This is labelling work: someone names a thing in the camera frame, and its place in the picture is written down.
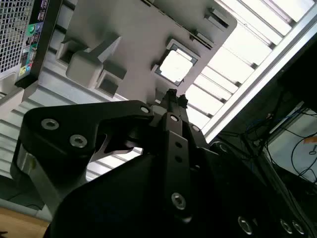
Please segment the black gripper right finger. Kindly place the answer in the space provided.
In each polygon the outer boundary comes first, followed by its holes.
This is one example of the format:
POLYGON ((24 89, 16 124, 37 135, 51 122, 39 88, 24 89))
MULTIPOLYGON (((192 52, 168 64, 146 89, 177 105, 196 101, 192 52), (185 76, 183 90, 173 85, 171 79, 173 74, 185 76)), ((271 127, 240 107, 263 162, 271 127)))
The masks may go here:
POLYGON ((188 100, 185 94, 178 98, 180 117, 183 124, 183 137, 189 143, 189 161, 191 169, 200 169, 206 160, 208 144, 201 130, 193 123, 189 122, 187 113, 188 100))

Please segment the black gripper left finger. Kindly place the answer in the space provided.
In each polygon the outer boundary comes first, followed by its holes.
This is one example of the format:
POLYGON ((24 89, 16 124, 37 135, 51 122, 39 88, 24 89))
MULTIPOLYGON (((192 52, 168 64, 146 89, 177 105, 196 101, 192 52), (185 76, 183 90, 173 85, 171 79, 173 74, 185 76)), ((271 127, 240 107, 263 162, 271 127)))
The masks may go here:
POLYGON ((76 189, 141 156, 189 159, 177 91, 141 101, 41 107, 22 121, 12 167, 36 189, 53 217, 76 189))

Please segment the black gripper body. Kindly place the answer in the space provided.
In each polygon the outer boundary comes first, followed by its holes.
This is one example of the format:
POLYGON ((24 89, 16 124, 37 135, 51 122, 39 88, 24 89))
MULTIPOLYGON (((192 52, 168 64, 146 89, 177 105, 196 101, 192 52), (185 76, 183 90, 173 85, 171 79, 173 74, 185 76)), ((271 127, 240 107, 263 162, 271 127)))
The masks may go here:
POLYGON ((47 238, 309 238, 305 220, 224 143, 141 156, 71 192, 47 238))

